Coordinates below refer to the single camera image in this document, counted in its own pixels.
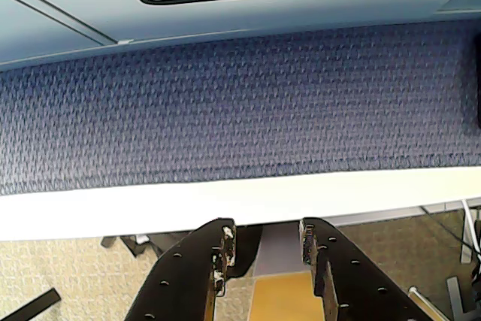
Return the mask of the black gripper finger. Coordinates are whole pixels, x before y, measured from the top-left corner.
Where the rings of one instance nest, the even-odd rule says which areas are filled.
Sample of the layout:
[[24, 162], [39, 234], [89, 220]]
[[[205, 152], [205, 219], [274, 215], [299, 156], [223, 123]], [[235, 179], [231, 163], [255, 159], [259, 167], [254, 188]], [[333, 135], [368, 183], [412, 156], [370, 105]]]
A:
[[212, 320], [235, 264], [236, 226], [218, 218], [165, 251], [141, 286], [127, 320]]
[[300, 221], [302, 259], [325, 320], [429, 320], [430, 317], [343, 232], [319, 218]]

